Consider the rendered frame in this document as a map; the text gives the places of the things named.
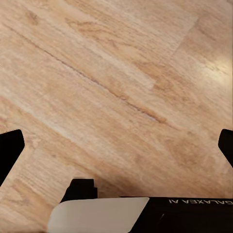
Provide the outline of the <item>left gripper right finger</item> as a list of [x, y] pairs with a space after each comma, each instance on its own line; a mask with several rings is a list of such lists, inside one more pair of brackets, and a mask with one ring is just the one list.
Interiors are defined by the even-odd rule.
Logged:
[[233, 167], [233, 131], [227, 129], [221, 131], [218, 147]]

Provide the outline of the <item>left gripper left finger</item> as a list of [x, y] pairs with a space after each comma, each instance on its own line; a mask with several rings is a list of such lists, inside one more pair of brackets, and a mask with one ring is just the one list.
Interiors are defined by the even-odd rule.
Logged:
[[20, 129], [0, 134], [0, 186], [25, 146]]

